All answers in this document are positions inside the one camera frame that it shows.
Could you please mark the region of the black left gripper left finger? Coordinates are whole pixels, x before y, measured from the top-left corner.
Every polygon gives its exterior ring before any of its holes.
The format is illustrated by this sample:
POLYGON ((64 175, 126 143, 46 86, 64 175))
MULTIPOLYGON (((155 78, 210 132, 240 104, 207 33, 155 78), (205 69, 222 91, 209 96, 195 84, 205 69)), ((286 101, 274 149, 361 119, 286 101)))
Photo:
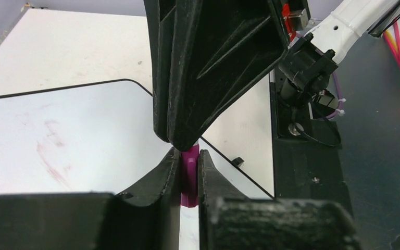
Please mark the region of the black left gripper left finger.
POLYGON ((181 153, 119 194, 0 195, 0 249, 178 249, 181 153))

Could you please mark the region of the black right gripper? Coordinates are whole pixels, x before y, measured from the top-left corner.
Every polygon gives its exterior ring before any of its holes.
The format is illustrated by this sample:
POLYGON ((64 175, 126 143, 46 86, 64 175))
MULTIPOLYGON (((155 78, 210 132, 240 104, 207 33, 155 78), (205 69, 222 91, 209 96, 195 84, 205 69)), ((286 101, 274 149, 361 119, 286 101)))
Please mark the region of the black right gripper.
POLYGON ((231 104, 272 70, 286 80, 280 97, 305 106, 338 68, 314 35, 307 1, 176 1, 167 136, 187 151, 231 104))

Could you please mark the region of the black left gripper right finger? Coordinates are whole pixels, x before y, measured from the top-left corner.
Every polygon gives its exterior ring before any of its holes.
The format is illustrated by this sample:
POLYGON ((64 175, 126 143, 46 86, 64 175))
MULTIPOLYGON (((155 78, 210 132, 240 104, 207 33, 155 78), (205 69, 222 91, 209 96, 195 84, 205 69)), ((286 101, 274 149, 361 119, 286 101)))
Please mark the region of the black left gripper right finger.
POLYGON ((200 249, 362 249, 351 216, 338 203, 251 199, 198 158, 200 249))

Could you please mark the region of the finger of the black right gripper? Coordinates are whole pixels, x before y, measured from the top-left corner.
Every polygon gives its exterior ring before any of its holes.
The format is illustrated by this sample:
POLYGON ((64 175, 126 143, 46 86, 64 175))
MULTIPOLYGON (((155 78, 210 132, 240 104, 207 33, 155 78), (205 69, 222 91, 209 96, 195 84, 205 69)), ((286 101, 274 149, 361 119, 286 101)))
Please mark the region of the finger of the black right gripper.
POLYGON ((153 125, 156 135, 168 142, 169 83, 176 2, 144 0, 152 58, 153 125))

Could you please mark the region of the magenta marker cap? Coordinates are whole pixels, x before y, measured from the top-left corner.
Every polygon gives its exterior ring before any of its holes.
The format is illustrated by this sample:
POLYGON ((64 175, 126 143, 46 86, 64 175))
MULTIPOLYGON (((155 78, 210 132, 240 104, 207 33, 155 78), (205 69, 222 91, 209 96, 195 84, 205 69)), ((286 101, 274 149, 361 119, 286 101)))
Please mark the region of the magenta marker cap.
POLYGON ((196 142, 188 151, 182 152, 181 206, 193 208, 198 205, 197 164, 199 144, 196 142))

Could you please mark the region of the black framed whiteboard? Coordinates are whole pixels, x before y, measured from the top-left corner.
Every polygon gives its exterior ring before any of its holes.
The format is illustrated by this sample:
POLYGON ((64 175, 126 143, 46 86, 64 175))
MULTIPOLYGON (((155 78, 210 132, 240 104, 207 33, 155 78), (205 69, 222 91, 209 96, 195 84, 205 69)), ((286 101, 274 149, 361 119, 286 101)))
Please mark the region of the black framed whiteboard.
MULTIPOLYGON (((0 97, 0 195, 121 193, 172 149, 152 111, 131 80, 0 97)), ((180 222, 198 235, 196 208, 180 222)))

